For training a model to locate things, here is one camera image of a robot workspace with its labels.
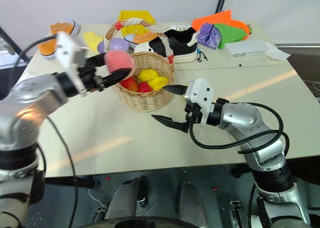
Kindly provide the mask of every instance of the basket handle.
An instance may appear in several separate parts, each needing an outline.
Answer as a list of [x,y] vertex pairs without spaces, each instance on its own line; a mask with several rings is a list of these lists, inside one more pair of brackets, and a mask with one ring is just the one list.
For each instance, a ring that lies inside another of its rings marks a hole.
[[164,33],[161,33],[159,31],[159,28],[151,23],[148,23],[147,21],[139,18],[130,18],[125,20],[120,20],[113,24],[109,31],[104,36],[104,51],[107,52],[110,48],[110,40],[116,35],[117,31],[119,31],[121,28],[131,25],[142,25],[146,29],[157,33],[161,41],[163,42],[163,45],[165,47],[165,54],[168,58],[168,61],[170,64],[174,62],[174,52],[170,48],[169,41],[167,36]]

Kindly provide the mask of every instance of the sneaker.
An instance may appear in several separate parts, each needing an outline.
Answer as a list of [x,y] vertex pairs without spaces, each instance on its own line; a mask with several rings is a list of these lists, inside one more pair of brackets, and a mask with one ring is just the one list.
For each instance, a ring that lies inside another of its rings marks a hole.
[[[164,34],[168,37],[170,48],[173,50],[174,63],[191,62],[197,58],[197,32],[193,28],[181,32],[170,29]],[[159,37],[138,44],[134,52],[152,52],[166,57],[165,46]]]
[[146,32],[144,34],[127,34],[124,39],[129,43],[130,48],[135,49],[138,44],[151,41],[158,37],[158,34]]

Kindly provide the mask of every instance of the black wire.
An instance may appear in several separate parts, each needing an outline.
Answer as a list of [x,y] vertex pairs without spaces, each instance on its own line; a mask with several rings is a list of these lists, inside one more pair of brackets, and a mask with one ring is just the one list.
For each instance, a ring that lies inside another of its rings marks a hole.
[[44,151],[42,150],[41,146],[39,144],[38,145],[38,148],[40,150],[40,153],[41,153],[41,156],[42,156],[42,160],[43,160],[43,170],[44,170],[44,174],[46,174],[47,172],[47,162],[46,162],[46,157],[45,157],[45,154],[44,154]]
[[74,166],[74,162],[72,161],[71,158],[71,154],[69,152],[69,148],[67,146],[67,143],[65,142],[65,140],[63,139],[63,137],[61,136],[58,128],[56,127],[55,123],[51,120],[50,117],[47,117],[47,120],[51,123],[51,125],[53,126],[53,128],[55,129],[57,135],[59,136],[61,142],[64,144],[65,150],[69,156],[69,160],[71,163],[71,168],[72,168],[72,174],[73,174],[73,185],[74,185],[74,205],[73,205],[73,211],[72,211],[72,215],[71,215],[71,219],[69,222],[69,228],[72,227],[72,223],[74,221],[75,218],[75,214],[76,214],[76,210],[77,210],[77,205],[78,205],[78,182],[77,182],[77,177],[76,177],[76,170],[75,170],[75,166]]
[[203,58],[208,61],[208,58],[205,56],[204,52],[202,52],[202,51],[200,51],[200,50],[199,50],[199,58],[197,58],[196,60],[197,60],[199,63],[202,62],[202,60],[201,60],[201,54],[203,54]]
[[[278,113],[273,110],[272,108],[266,106],[266,105],[263,105],[263,104],[257,104],[257,103],[248,103],[248,104],[251,104],[251,105],[254,105],[254,106],[258,106],[258,107],[261,107],[261,108],[265,108],[267,109],[268,111],[272,112],[273,115],[277,118],[278,120],[278,123],[279,123],[279,129],[278,130],[267,130],[267,131],[263,131],[263,132],[260,132],[258,134],[254,134],[250,137],[247,137],[245,139],[242,139],[242,140],[238,140],[236,142],[233,142],[233,143],[230,143],[230,144],[223,144],[223,145],[207,145],[207,144],[202,144],[200,143],[199,141],[197,141],[197,139],[195,138],[195,135],[194,135],[194,131],[193,131],[193,125],[194,125],[194,122],[191,122],[190,125],[189,125],[189,132],[190,132],[190,136],[191,136],[191,139],[193,140],[193,142],[200,146],[201,148],[204,148],[204,149],[228,149],[228,148],[231,148],[231,147],[235,147],[237,145],[241,145],[241,144],[244,144],[244,143],[247,143],[253,139],[257,139],[261,136],[264,136],[266,134],[271,134],[271,133],[276,133],[276,136],[271,139],[269,142],[267,142],[266,144],[264,145],[261,145],[259,147],[256,147],[256,148],[253,148],[253,149],[250,149],[250,150],[246,150],[246,151],[238,151],[239,154],[245,154],[245,153],[253,153],[253,152],[256,152],[256,151],[259,151],[261,149],[264,149],[266,147],[268,147],[269,145],[273,144],[274,142],[276,142],[280,136],[284,133],[283,132],[283,128],[284,128],[284,124],[283,124],[283,121],[281,119],[281,117],[278,115]],[[287,146],[287,140],[289,140],[287,134],[284,134],[284,137],[286,139],[286,146]]]
[[284,139],[285,139],[285,147],[284,147],[284,156],[286,157],[288,152],[289,152],[289,146],[290,146],[290,140],[289,140],[289,136],[282,132],[282,135],[284,136]]
[[257,106],[257,107],[261,107],[261,108],[264,108],[264,109],[267,109],[268,111],[270,111],[275,117],[276,119],[278,120],[278,123],[279,123],[279,130],[277,132],[277,134],[275,135],[275,137],[270,140],[269,142],[259,146],[259,147],[256,147],[256,148],[253,148],[253,149],[250,149],[250,150],[241,150],[241,151],[238,151],[238,154],[249,154],[249,153],[253,153],[253,152],[256,152],[256,151],[259,151],[259,150],[262,150],[266,147],[268,147],[269,145],[272,145],[273,143],[275,143],[281,136],[283,130],[284,130],[284,123],[280,117],[280,115],[275,111],[273,110],[272,108],[266,106],[266,105],[263,105],[263,104],[258,104],[258,103],[248,103],[248,104],[251,104],[251,105],[254,105],[254,106]]
[[18,222],[18,227],[22,227],[21,226],[21,222],[20,220],[18,219],[18,217],[16,217],[14,214],[10,213],[10,212],[7,212],[7,211],[1,211],[3,214],[7,214],[7,215],[10,215],[11,217],[13,217],[17,222]]
[[251,207],[252,207],[252,200],[254,199],[254,193],[256,189],[256,183],[253,183],[250,196],[249,196],[249,203],[248,203],[248,226],[249,228],[252,228],[251,226]]
[[207,145],[207,144],[202,144],[199,141],[197,141],[197,139],[195,138],[195,135],[194,135],[193,126],[194,126],[194,124],[190,123],[189,132],[190,132],[191,139],[196,145],[198,145],[198,146],[200,146],[201,148],[204,148],[204,149],[229,149],[229,148],[232,148],[232,147],[247,143],[247,142],[249,142],[249,141],[251,141],[253,139],[257,139],[257,138],[259,138],[261,136],[264,136],[266,134],[273,134],[273,133],[277,133],[278,132],[278,130],[266,130],[266,131],[260,132],[258,134],[254,134],[254,135],[252,135],[250,137],[247,137],[245,139],[238,140],[238,141],[233,142],[233,143],[222,144],[222,145]]
[[43,38],[43,39],[39,39],[38,41],[35,41],[34,43],[30,44],[28,47],[26,47],[20,54],[19,54],[19,57],[17,58],[15,64],[14,64],[14,67],[11,68],[11,71],[10,71],[10,74],[9,74],[9,79],[8,79],[8,91],[11,90],[11,88],[14,86],[13,84],[13,78],[14,78],[14,74],[16,72],[16,69],[18,67],[18,63],[19,63],[19,60],[22,58],[23,55],[26,54],[26,52],[28,52],[30,49],[32,49],[35,45],[38,45],[40,43],[43,43],[45,41],[48,41],[48,40],[51,40],[51,39],[55,39],[56,36],[53,35],[53,36],[49,36],[49,37],[46,37],[46,38]]

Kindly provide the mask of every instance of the floor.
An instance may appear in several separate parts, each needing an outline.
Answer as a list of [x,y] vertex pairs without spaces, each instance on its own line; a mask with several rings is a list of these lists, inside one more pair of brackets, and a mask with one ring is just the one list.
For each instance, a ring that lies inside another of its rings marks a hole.
[[[138,205],[136,214],[178,218],[175,211],[176,187],[181,182],[188,181],[198,189],[208,216],[208,226],[231,228],[237,224],[232,224],[234,220],[230,219],[229,202],[239,200],[241,205],[247,208],[253,184],[251,173],[234,178],[231,174],[232,167],[217,165],[97,175],[94,178],[100,181],[100,186],[90,192],[94,198],[108,205],[121,183],[131,177],[145,175],[149,183],[149,204],[144,209]],[[301,180],[298,181],[298,186],[308,207],[320,206],[320,197],[317,195],[319,186]],[[73,187],[47,184],[43,200],[29,209],[26,227],[66,227],[73,203]],[[91,223],[98,206],[99,203],[89,197],[88,190],[81,188],[74,227]],[[252,204],[252,213],[257,213],[255,202]]]

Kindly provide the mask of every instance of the yellow toy pepper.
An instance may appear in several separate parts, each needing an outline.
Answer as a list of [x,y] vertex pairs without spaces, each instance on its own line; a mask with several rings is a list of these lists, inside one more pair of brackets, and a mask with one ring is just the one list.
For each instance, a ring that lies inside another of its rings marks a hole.
[[142,83],[144,83],[144,82],[148,82],[149,80],[151,80],[155,77],[158,77],[158,76],[159,76],[159,74],[156,70],[145,69],[139,73],[138,78]]
[[162,89],[165,85],[169,83],[169,79],[167,77],[158,76],[150,81],[148,81],[149,86],[155,91]]

